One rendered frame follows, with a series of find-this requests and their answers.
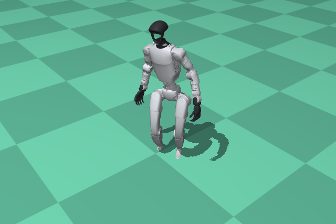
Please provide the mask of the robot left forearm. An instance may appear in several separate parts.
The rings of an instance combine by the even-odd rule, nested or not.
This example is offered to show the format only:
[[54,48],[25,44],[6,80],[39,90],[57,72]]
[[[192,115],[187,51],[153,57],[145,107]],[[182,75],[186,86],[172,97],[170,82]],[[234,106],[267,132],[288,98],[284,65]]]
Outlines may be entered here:
[[193,98],[197,98],[197,102],[200,103],[202,98],[201,98],[201,92],[200,92],[200,87],[199,87],[199,77],[197,75],[196,71],[192,71],[191,73],[192,81],[190,81],[190,85],[192,88],[192,96]]

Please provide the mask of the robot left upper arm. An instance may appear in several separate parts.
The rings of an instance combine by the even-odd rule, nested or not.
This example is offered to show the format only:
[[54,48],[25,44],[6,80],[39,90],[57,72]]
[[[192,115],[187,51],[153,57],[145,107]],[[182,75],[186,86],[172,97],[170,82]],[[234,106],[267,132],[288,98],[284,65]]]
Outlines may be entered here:
[[186,51],[183,48],[174,47],[171,51],[175,60],[179,61],[181,65],[187,70],[186,77],[192,80],[191,73],[196,71],[191,61],[189,60]]

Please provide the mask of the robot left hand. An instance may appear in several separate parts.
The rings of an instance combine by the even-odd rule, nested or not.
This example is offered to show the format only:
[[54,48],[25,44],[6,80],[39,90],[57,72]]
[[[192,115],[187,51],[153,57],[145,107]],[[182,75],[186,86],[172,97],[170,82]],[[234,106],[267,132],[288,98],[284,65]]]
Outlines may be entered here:
[[200,107],[200,104],[201,104],[201,102],[200,103],[198,103],[197,102],[197,98],[196,97],[194,97],[193,98],[193,104],[195,105],[194,106],[194,111],[192,112],[192,114],[190,115],[190,118],[194,115],[194,117],[193,117],[193,119],[192,120],[190,120],[190,121],[196,121],[196,120],[198,120],[199,118],[200,118],[200,116],[201,116],[201,107]]

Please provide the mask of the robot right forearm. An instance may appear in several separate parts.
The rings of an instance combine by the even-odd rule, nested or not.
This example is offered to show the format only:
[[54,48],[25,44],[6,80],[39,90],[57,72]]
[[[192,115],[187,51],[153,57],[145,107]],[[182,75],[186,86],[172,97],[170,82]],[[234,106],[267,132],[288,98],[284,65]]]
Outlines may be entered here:
[[148,73],[146,71],[144,71],[142,69],[142,80],[141,80],[141,84],[140,85],[143,85],[143,89],[142,90],[146,90],[148,88],[148,84],[149,84],[149,78],[150,78],[150,75],[151,73]]

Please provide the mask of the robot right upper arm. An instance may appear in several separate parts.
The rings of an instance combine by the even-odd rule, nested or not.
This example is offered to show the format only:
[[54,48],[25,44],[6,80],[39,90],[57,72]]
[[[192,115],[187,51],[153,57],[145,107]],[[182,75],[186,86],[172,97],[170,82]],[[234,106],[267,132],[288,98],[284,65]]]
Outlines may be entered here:
[[143,70],[150,73],[153,70],[153,66],[152,66],[152,61],[150,58],[150,54],[149,54],[149,49],[151,47],[152,44],[148,44],[143,48],[143,53],[144,53],[144,61],[145,64],[143,66]]

